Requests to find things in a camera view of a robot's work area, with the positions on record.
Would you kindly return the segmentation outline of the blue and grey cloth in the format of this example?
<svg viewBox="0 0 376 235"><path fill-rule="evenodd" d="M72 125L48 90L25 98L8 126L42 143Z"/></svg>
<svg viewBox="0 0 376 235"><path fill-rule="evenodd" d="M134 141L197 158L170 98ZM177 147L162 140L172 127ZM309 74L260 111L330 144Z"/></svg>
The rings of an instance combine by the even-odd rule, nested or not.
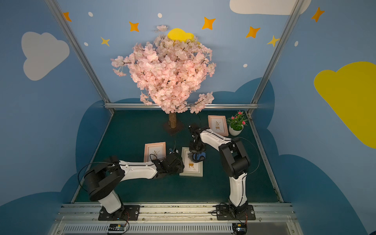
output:
<svg viewBox="0 0 376 235"><path fill-rule="evenodd" d="M190 153L189 154L189 159L194 162L194 163L199 163L202 162L206 159L206 153L201 152L201 153Z"/></svg>

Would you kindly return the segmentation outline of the green picture frame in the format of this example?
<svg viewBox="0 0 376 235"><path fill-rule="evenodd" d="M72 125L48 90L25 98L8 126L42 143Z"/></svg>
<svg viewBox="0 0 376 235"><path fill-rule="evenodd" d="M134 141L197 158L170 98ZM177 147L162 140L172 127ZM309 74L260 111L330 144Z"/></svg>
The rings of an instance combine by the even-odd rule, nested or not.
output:
<svg viewBox="0 0 376 235"><path fill-rule="evenodd" d="M189 148L182 148L182 160L184 164L183 172L180 173L180 176L189 176L189 177L203 177L203 162L194 163L189 158Z"/></svg>

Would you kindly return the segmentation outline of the pink picture frame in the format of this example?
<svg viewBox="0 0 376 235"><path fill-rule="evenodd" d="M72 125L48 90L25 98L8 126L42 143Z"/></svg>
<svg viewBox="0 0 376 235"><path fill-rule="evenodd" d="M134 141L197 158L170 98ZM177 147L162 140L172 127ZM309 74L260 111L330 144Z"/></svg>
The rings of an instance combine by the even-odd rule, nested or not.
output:
<svg viewBox="0 0 376 235"><path fill-rule="evenodd" d="M166 157L165 142L145 144L144 162Z"/></svg>
<svg viewBox="0 0 376 235"><path fill-rule="evenodd" d="M208 115L209 128L215 133L227 137L229 131L227 127L227 121L225 116Z"/></svg>

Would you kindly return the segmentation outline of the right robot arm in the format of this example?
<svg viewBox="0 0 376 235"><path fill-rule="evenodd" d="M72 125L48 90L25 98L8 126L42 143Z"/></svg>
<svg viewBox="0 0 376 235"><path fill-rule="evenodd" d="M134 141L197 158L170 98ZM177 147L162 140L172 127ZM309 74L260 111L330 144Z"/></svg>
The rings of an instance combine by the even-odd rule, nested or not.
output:
<svg viewBox="0 0 376 235"><path fill-rule="evenodd" d="M239 138L230 139L219 135L208 127L200 128L196 124L189 126L193 140L190 141L189 159L194 163L205 160L206 146L217 150L221 164L230 180L230 212L239 215L248 209L246 196L246 177L250 158Z"/></svg>

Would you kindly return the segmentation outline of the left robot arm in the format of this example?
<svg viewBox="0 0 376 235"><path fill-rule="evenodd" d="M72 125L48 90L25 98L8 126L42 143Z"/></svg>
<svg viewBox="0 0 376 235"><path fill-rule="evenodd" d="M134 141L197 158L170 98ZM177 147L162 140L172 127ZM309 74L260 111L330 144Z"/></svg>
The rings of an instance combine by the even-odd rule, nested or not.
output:
<svg viewBox="0 0 376 235"><path fill-rule="evenodd" d="M151 156L148 162L126 162L111 156L95 166L84 175L84 185L92 202L99 202L104 213L112 220L119 220L126 214L126 209L115 188L123 181L135 179L161 179L165 176L183 172L184 163L176 152L158 159Z"/></svg>

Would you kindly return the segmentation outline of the white pot with flowers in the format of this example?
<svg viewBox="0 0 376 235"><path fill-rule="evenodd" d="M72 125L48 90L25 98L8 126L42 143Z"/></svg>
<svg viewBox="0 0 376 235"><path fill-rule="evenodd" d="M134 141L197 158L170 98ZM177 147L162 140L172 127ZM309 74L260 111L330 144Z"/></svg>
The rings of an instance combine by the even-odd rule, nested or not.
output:
<svg viewBox="0 0 376 235"><path fill-rule="evenodd" d="M232 136L238 136L247 126L246 123L247 116L244 111L238 111L234 116L227 118L227 123L229 125L229 133Z"/></svg>

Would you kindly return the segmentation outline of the pink blossom artificial tree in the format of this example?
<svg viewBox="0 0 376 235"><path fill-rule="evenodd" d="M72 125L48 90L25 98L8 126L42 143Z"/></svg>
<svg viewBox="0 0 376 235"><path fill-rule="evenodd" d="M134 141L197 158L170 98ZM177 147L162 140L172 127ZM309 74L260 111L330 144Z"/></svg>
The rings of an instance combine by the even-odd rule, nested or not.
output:
<svg viewBox="0 0 376 235"><path fill-rule="evenodd" d="M111 60L114 73L130 77L142 91L140 101L158 105L167 115L170 133L181 130L177 114L190 111L198 114L214 101L212 93L200 94L193 105L187 100L200 89L207 76L215 73L212 50L198 41L191 33L174 28L168 34L159 34L153 43L136 44L126 57Z"/></svg>

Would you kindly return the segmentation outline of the left controller board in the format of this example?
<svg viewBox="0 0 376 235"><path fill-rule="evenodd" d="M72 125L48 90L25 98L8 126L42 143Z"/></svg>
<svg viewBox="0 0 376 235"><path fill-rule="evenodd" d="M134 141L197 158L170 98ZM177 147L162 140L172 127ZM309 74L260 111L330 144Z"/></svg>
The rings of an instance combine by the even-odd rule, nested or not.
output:
<svg viewBox="0 0 376 235"><path fill-rule="evenodd" d="M127 225L125 223L112 223L109 224L107 234L108 235L121 235L126 232Z"/></svg>

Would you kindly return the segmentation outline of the controller board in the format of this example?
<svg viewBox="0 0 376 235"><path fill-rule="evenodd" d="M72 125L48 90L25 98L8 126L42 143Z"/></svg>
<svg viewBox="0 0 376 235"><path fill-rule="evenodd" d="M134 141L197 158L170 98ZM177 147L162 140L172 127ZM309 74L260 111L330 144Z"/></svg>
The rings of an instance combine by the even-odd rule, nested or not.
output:
<svg viewBox="0 0 376 235"><path fill-rule="evenodd" d="M246 235L247 226L242 223L233 223L232 230L232 235Z"/></svg>
<svg viewBox="0 0 376 235"><path fill-rule="evenodd" d="M125 223L112 223L109 224L107 234L108 235L121 235L126 232L127 225Z"/></svg>

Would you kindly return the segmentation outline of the right controller board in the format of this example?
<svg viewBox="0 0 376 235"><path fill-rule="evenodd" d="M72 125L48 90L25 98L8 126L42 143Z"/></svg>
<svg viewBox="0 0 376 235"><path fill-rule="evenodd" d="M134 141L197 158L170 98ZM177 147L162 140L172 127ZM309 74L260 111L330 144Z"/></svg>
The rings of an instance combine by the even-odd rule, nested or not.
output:
<svg viewBox="0 0 376 235"><path fill-rule="evenodd" d="M242 223L233 223L232 230L232 235L246 235L247 226Z"/></svg>

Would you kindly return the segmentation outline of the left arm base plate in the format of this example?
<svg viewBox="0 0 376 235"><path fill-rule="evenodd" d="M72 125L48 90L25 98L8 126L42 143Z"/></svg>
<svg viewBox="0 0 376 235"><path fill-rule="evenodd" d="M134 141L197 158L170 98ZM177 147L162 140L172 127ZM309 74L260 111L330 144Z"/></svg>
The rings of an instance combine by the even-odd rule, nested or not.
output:
<svg viewBox="0 0 376 235"><path fill-rule="evenodd" d="M102 206L99 212L99 221L137 221L140 212L140 205L122 205L113 213L107 212Z"/></svg>

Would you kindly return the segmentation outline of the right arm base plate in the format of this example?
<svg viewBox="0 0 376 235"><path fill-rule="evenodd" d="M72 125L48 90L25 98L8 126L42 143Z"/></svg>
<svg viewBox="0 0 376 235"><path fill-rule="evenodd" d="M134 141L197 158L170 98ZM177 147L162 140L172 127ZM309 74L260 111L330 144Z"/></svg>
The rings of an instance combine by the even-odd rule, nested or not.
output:
<svg viewBox="0 0 376 235"><path fill-rule="evenodd" d="M256 213L252 205L247 205L246 210L241 213L236 213L235 208L224 203L215 206L215 209L210 212L211 215L216 216L217 220L256 220Z"/></svg>

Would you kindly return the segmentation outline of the aluminium front rail assembly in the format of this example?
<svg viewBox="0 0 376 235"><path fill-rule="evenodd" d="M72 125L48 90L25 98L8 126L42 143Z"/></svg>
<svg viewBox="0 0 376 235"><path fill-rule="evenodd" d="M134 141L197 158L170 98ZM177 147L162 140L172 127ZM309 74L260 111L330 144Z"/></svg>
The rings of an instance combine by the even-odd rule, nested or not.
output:
<svg viewBox="0 0 376 235"><path fill-rule="evenodd" d="M246 235L301 235L289 203L251 203L256 220L217 220L210 214L220 203L132 203L140 205L137 221L99 221L98 203L64 204L50 235L107 235L109 224L125 223L122 235L232 235L232 224L247 226Z"/></svg>

